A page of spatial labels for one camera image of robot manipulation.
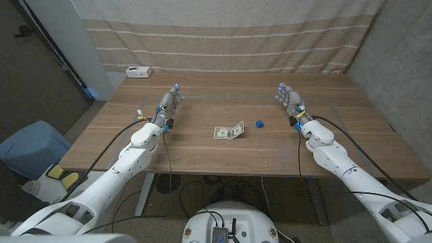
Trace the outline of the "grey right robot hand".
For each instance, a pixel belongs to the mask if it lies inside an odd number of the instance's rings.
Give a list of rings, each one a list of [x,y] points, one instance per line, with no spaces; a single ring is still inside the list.
[[[286,108],[290,125],[296,130],[300,131],[304,124],[312,120],[303,99],[291,86],[281,82],[275,98]]]

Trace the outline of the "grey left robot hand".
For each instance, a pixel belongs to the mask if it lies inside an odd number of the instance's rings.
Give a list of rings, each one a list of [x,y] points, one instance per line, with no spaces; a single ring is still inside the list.
[[[157,105],[157,112],[152,123],[160,128],[164,128],[166,123],[173,119],[176,114],[176,109],[180,103],[185,99],[180,92],[180,85],[175,85],[163,95],[161,101]]]

